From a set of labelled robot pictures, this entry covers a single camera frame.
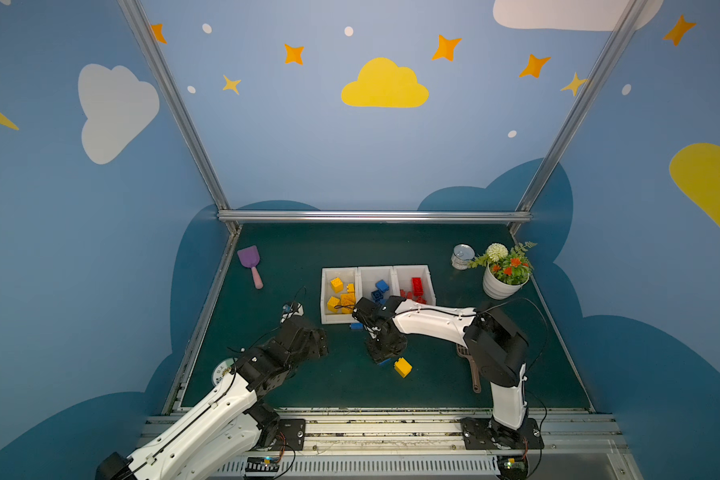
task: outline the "white flower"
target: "white flower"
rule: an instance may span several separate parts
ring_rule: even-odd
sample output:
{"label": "white flower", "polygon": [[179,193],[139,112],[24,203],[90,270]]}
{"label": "white flower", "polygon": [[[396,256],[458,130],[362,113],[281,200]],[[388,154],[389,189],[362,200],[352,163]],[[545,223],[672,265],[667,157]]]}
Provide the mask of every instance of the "white flower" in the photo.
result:
{"label": "white flower", "polygon": [[488,258],[490,258],[490,261],[492,262],[498,262],[502,258],[509,255],[509,251],[507,250],[507,247],[502,244],[491,244],[488,246],[488,249],[485,251],[486,254],[488,254]]}

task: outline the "yellow lego brick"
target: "yellow lego brick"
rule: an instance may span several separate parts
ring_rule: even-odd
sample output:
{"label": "yellow lego brick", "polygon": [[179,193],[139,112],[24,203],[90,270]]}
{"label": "yellow lego brick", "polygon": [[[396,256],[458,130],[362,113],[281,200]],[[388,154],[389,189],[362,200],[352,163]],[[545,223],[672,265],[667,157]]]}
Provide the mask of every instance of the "yellow lego brick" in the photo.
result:
{"label": "yellow lego brick", "polygon": [[[355,305],[354,293],[342,293],[342,305]],[[352,313],[352,308],[342,308],[342,313]]]}
{"label": "yellow lego brick", "polygon": [[338,313],[338,310],[336,310],[336,306],[338,305],[338,298],[335,296],[332,296],[328,299],[328,310],[330,310],[333,313]]}
{"label": "yellow lego brick", "polygon": [[394,370],[399,373],[401,377],[405,378],[405,376],[413,370],[413,367],[410,363],[406,362],[403,357],[400,357],[400,360],[394,363]]}
{"label": "yellow lego brick", "polygon": [[342,282],[342,279],[336,277],[331,280],[331,288],[333,288],[334,293],[339,293],[344,290],[344,282]]}

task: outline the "green table surface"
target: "green table surface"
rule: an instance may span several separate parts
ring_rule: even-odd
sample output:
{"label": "green table surface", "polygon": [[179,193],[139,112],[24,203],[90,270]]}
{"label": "green table surface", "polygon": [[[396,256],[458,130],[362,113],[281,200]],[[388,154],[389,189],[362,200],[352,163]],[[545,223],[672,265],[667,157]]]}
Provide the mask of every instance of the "green table surface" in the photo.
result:
{"label": "green table surface", "polygon": [[[511,246],[503,225],[422,224],[247,224],[238,248],[257,245],[264,288],[257,290],[250,269],[235,255],[200,349],[182,404],[193,406],[212,388],[211,374],[231,357],[227,347],[248,348],[261,334],[278,326],[282,305],[297,291],[304,313],[320,326],[322,269],[334,266],[429,265],[440,306],[478,307],[490,298],[482,291],[484,269],[456,270],[451,253],[457,244],[477,252],[493,242]],[[541,309],[538,294],[527,284],[514,297],[528,298]],[[528,359],[536,357],[547,335],[536,309],[525,301],[504,307],[528,335]],[[455,345],[421,335],[408,336],[402,356],[413,366],[405,378],[391,362],[376,365],[365,350],[366,332],[348,324],[324,325],[329,354],[300,365],[296,374],[266,398],[274,407],[491,407],[490,384],[472,391],[467,360]],[[549,328],[547,346],[528,372],[527,389],[557,408],[589,408],[557,336]],[[531,406],[540,406],[528,396]]]}

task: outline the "potted plant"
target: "potted plant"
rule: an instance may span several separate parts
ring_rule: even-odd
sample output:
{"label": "potted plant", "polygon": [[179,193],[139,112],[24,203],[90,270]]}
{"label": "potted plant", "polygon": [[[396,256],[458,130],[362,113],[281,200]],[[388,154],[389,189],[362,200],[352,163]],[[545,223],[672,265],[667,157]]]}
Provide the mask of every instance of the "potted plant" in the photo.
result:
{"label": "potted plant", "polygon": [[528,282],[534,268],[525,253],[535,245],[526,242],[513,246],[512,250],[507,250],[502,244],[491,244],[485,254],[469,263],[469,267],[475,268],[478,265],[486,267],[483,275],[483,291],[490,298],[502,300],[517,292]]}

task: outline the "white flower pot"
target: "white flower pot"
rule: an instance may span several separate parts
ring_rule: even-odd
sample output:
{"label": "white flower pot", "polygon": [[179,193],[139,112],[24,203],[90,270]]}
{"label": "white flower pot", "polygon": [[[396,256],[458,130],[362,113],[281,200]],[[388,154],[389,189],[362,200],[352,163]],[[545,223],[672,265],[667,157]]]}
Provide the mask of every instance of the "white flower pot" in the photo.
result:
{"label": "white flower pot", "polygon": [[483,275],[483,292],[487,293],[492,299],[503,300],[512,293],[517,292],[525,283],[528,283],[528,280],[526,280],[525,283],[519,285],[508,285],[491,275],[489,269],[490,267],[487,267]]}

